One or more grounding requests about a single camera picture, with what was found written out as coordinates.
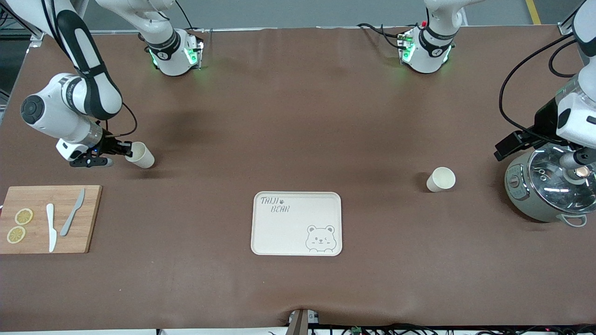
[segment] brown table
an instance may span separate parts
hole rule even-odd
[[[554,26],[468,27],[433,75],[401,66],[382,36],[356,29],[222,32],[204,69],[166,77],[135,35],[97,36],[157,166],[116,158],[69,168],[29,128],[20,101],[72,65],[53,41],[27,55],[0,128],[10,185],[104,186],[88,254],[0,259],[0,330],[252,327],[310,308],[321,322],[425,325],[596,321],[596,217],[582,229],[516,211],[493,145],[514,129],[501,82],[558,37]],[[573,48],[559,71],[577,71]],[[511,81],[505,108],[529,125],[565,83],[548,54]],[[126,111],[110,130],[132,126]],[[447,193],[424,189],[438,166]],[[335,191],[343,251],[256,256],[253,196]]]

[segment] bear drawing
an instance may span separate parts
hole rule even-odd
[[[337,246],[337,242],[333,233],[335,228],[327,226],[325,228],[317,228],[313,225],[308,226],[308,238],[306,239],[306,247],[309,251],[325,252],[327,250],[333,251]]]

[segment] lemon slice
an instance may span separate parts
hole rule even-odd
[[[14,216],[14,222],[17,225],[26,225],[33,219],[33,211],[28,208],[23,208]]]
[[[25,233],[27,233],[25,227],[13,227],[8,231],[8,234],[6,235],[6,240],[11,244],[19,243],[21,242],[21,240],[25,238]]]

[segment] pot handle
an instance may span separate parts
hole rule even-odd
[[[574,227],[574,228],[580,228],[586,225],[586,223],[588,223],[588,218],[586,218],[586,215],[567,215],[567,214],[559,214],[557,215],[557,219],[563,221],[563,223],[565,223],[566,225],[570,226],[570,227]],[[573,223],[569,222],[568,219],[581,219],[582,223],[579,225],[574,225]]]

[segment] yellow floor line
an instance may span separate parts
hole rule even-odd
[[[542,24],[540,22],[540,17],[538,16],[538,11],[536,10],[536,5],[534,4],[534,0],[526,0],[527,10],[530,12],[530,17],[532,18],[533,24]]]

